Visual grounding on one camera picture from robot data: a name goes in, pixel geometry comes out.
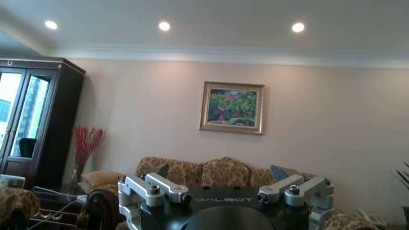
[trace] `gold picture frame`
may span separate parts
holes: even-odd
[[[204,83],[201,130],[263,135],[266,85]]]

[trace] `crown molding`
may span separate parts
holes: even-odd
[[[291,54],[232,46],[161,47],[114,44],[63,44],[51,52],[66,58],[272,64],[375,69],[409,69],[408,56]]]

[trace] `silver metal bracket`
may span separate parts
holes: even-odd
[[[119,211],[127,217],[127,224],[131,230],[141,229],[141,212],[135,205],[142,198],[150,207],[159,207],[165,204],[165,192],[159,186],[150,184],[137,176],[123,177],[118,183]]]
[[[275,184],[262,186],[258,194],[258,201],[263,204],[278,203],[290,186],[295,184],[300,185],[303,182],[303,176],[292,175]]]
[[[286,190],[284,200],[292,207],[304,206],[304,202],[316,207],[311,214],[311,225],[315,224],[316,229],[322,229],[335,210],[331,181],[323,177],[315,177],[300,186],[292,185]]]
[[[193,196],[189,194],[190,189],[185,185],[175,184],[173,181],[158,175],[155,172],[146,175],[146,182],[151,186],[159,186],[166,192],[170,201],[174,203],[189,204]]]

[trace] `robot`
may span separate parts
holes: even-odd
[[[122,178],[119,210],[131,230],[319,230],[334,213],[334,185],[292,175],[259,189],[190,189],[150,173]]]

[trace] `white box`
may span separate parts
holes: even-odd
[[[25,188],[26,177],[0,174],[0,188]]]

